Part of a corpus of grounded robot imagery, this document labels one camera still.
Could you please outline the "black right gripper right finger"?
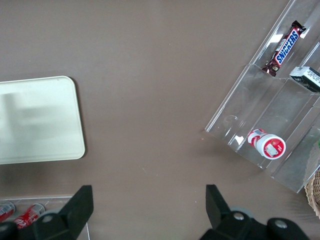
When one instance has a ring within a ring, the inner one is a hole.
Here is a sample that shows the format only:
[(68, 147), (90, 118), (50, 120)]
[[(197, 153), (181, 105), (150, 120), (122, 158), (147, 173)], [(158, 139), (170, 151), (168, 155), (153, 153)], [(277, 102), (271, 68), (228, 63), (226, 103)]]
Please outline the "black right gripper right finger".
[(206, 185), (205, 207), (211, 228), (202, 240), (267, 240), (267, 227), (241, 210), (231, 210), (215, 184)]

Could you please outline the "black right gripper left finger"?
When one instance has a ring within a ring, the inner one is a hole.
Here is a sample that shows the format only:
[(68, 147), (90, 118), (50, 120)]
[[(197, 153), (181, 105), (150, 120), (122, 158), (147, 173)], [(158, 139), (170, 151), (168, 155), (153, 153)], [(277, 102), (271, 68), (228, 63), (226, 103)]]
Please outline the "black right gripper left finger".
[(93, 189), (83, 185), (57, 213), (46, 213), (18, 231), (19, 240), (76, 240), (94, 210)]

